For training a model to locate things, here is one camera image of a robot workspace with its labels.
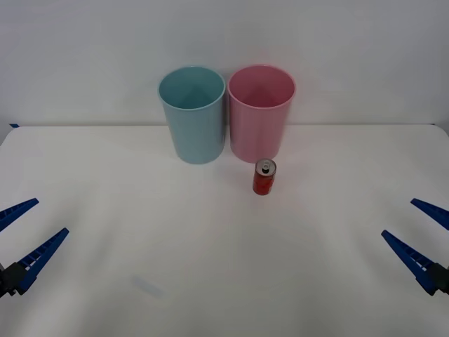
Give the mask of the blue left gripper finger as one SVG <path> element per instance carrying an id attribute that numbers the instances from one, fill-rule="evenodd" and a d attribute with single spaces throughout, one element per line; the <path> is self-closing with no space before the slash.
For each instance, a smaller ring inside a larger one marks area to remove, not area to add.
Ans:
<path id="1" fill-rule="evenodd" d="M 62 228 L 41 246 L 8 266 L 8 294 L 23 295 L 27 292 L 68 234 L 69 230 Z"/>
<path id="2" fill-rule="evenodd" d="M 39 200 L 37 198 L 33 198 L 0 211 L 0 231 L 2 232 L 11 223 L 16 221 L 20 216 L 29 211 L 32 207 L 36 206 L 38 203 Z"/>

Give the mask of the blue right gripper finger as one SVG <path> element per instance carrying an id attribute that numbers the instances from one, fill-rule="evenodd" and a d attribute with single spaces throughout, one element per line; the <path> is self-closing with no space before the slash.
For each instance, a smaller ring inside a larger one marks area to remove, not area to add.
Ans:
<path id="1" fill-rule="evenodd" d="M 412 199 L 410 203 L 435 220 L 443 228 L 449 230 L 449 211 L 416 198 Z"/>
<path id="2" fill-rule="evenodd" d="M 415 276 L 418 284 L 430 295 L 437 291 L 448 293 L 448 269 L 428 259 L 387 230 L 381 233 L 394 253 Z"/>

